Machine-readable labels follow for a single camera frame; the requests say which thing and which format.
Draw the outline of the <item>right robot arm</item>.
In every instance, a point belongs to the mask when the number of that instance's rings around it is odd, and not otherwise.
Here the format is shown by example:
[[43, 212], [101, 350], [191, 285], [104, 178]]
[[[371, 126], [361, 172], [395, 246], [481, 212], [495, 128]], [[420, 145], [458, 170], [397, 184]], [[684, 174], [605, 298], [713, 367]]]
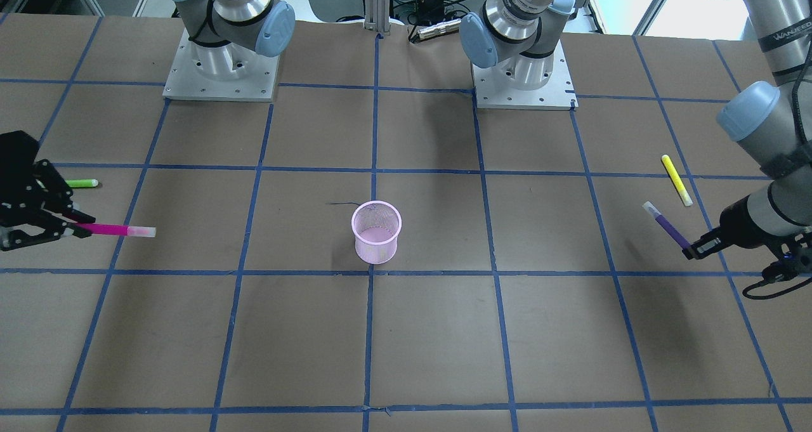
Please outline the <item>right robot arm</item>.
[[[185, 24], [163, 94], [170, 100], [272, 101], [279, 57], [296, 16], [284, 0], [172, 0]], [[73, 189], [40, 143], [21, 131], [1, 140], [2, 250], [93, 235], [154, 238], [147, 226], [96, 222], [78, 210]]]

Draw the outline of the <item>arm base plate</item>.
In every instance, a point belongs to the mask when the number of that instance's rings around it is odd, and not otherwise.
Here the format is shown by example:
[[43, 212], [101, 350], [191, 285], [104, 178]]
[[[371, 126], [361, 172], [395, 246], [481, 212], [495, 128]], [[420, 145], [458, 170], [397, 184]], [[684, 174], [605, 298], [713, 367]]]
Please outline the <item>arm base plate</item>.
[[237, 44], [202, 47], [184, 30], [162, 95], [169, 100], [270, 103], [275, 97], [280, 58]]
[[561, 41], [549, 56], [518, 55], [487, 69], [472, 64], [471, 72], [479, 108], [570, 110], [579, 107]]

